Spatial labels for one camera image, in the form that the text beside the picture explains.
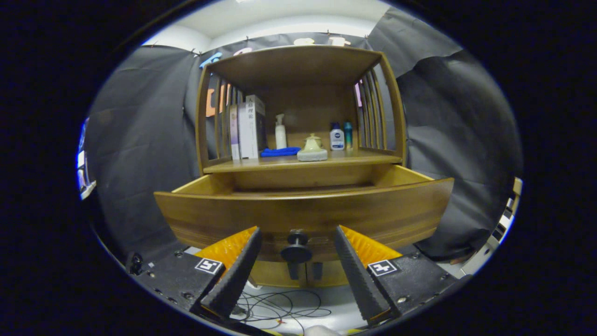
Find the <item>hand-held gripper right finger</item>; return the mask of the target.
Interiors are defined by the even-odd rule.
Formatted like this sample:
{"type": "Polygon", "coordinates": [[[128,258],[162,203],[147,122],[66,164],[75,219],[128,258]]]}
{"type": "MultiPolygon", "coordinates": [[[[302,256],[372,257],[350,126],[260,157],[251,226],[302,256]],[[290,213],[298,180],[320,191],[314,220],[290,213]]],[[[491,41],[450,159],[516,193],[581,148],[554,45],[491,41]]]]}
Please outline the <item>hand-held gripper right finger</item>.
{"type": "Polygon", "coordinates": [[[469,281],[414,245],[394,250],[338,225],[334,246],[362,318],[376,326],[403,322],[456,293],[469,281]]]}

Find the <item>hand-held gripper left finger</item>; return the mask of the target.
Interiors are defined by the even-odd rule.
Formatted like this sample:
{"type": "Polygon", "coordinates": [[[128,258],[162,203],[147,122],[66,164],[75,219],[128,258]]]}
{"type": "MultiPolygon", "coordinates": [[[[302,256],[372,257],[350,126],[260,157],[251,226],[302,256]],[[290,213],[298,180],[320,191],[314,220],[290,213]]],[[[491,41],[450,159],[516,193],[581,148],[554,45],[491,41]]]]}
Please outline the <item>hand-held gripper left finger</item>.
{"type": "Polygon", "coordinates": [[[133,277],[167,302],[196,315],[229,319],[262,248],[250,227],[195,253],[176,251],[144,263],[133,256],[133,277]]]}

